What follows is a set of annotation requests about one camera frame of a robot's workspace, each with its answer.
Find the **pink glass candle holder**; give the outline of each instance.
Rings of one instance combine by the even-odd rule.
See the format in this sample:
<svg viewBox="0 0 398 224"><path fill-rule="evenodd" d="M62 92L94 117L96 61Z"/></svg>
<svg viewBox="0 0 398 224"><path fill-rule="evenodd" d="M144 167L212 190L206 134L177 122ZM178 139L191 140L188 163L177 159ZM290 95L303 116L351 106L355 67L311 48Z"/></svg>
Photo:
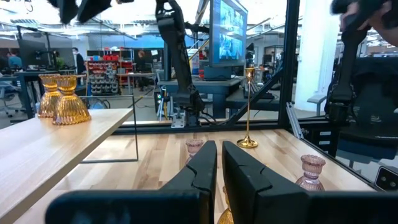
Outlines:
<svg viewBox="0 0 398 224"><path fill-rule="evenodd" d="M325 160L314 155L304 155L301 157L301 161L304 175L296 181L296 184L306 190L324 191L325 188L319 181L319 175L322 172L322 167L326 164Z"/></svg>
<svg viewBox="0 0 398 224"><path fill-rule="evenodd" d="M189 139L186 141L186 145L188 148L189 158L185 162L186 164L196 155L196 153L200 150L203 145L203 140L200 139Z"/></svg>

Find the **monitor stand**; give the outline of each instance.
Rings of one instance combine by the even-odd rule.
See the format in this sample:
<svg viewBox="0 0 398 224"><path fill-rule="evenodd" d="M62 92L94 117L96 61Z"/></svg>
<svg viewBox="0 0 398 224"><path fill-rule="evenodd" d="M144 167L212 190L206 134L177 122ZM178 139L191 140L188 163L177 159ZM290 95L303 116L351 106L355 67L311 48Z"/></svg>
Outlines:
<svg viewBox="0 0 398 224"><path fill-rule="evenodd" d="M205 67L206 81L225 81L230 80L232 74L231 67Z"/></svg>

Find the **monitor screen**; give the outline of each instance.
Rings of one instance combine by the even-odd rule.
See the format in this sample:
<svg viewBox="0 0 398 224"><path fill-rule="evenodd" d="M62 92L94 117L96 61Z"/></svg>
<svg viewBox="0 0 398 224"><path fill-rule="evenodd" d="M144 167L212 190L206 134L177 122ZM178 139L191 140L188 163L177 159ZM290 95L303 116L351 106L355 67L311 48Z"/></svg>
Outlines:
<svg viewBox="0 0 398 224"><path fill-rule="evenodd" d="M237 0L210 1L210 7L210 65L243 65L248 11Z"/></svg>

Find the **brass candle holder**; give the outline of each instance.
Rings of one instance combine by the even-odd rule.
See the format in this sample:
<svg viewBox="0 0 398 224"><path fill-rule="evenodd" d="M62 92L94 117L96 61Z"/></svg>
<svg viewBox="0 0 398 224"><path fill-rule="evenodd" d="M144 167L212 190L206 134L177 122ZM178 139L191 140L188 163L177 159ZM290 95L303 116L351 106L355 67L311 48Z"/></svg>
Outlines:
<svg viewBox="0 0 398 224"><path fill-rule="evenodd" d="M251 84L252 79L253 79L254 68L245 68L245 71L246 71L246 78L248 80L248 118L247 118L247 121L246 121L246 136L244 137L244 139L238 140L236 144L239 147L242 147L244 149L252 149L252 148L255 148L255 147L257 147L259 145L255 140L250 139L250 136L249 136L250 92L251 92L250 84Z"/></svg>
<svg viewBox="0 0 398 224"><path fill-rule="evenodd" d="M59 75L60 74L39 75L45 89L37 112L37 116L40 118L54 117L57 102L61 97L61 93L57 88L57 80L55 79L55 77Z"/></svg>
<svg viewBox="0 0 398 224"><path fill-rule="evenodd" d="M55 77L55 79L57 80L59 90L62 92L62 96L58 100L52 123L56 125L68 125L89 121L91 116L86 105L75 94L77 76L62 75Z"/></svg>
<svg viewBox="0 0 398 224"><path fill-rule="evenodd" d="M225 201L226 201L226 204L228 207L221 214L220 219L218 220L217 224L232 224L232 223L234 223L234 220L232 218L231 208L229 207L229 200L228 200L228 195L226 194L225 186L223 187L223 192L225 194Z"/></svg>

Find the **floor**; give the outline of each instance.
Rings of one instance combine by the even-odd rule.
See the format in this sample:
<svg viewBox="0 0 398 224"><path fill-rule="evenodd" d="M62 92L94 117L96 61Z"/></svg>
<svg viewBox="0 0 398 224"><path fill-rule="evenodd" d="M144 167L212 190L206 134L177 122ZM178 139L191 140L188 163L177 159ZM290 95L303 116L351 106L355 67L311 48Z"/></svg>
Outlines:
<svg viewBox="0 0 398 224"><path fill-rule="evenodd" d="M155 111L155 102L153 96L151 96L152 92L144 91L140 92L138 88L133 88L133 92L135 97L135 100L137 101L136 103L136 116L137 116L137 121L156 121L157 115ZM279 97L280 92L279 91L272 91L273 94L277 95ZM123 95L128 95L128 90L127 88L122 89L122 94ZM111 108L127 108L128 106L132 105L132 98L129 97L120 97L120 98L100 98L101 100L108 100ZM7 105L15 106L17 108L21 107L21 104L19 102L18 97L14 97L12 101L7 102ZM10 111L11 114L13 115L12 118L8 118L5 112L0 111L0 129L5 128L10 126L10 120L15 120L15 119L26 119L27 116L24 113L18 112L15 113L14 110ZM315 116L315 112L311 111L301 111L301 110L296 110L296 115L298 118L308 118ZM250 117L251 119L278 119L278 112L274 111L251 111L250 112ZM245 114L241 119L246 120L247 114ZM128 121L134 121L134 117L131 116Z"/></svg>
<svg viewBox="0 0 398 224"><path fill-rule="evenodd" d="M227 208L223 193L221 144L236 142L244 131L187 134L156 134L138 136L139 161L107 164L80 164L61 180L49 193L32 206L16 223L43 223L47 205L57 196L71 190L156 190L167 183L185 165L189 157L185 141L190 138L215 140L218 154L215 222ZM256 149L244 149L269 168L295 182L303 175L300 156L321 156L304 142L285 130L252 131L259 142ZM136 158L133 136L110 136L86 159ZM371 190L366 184L326 159L320 180L326 190Z"/></svg>

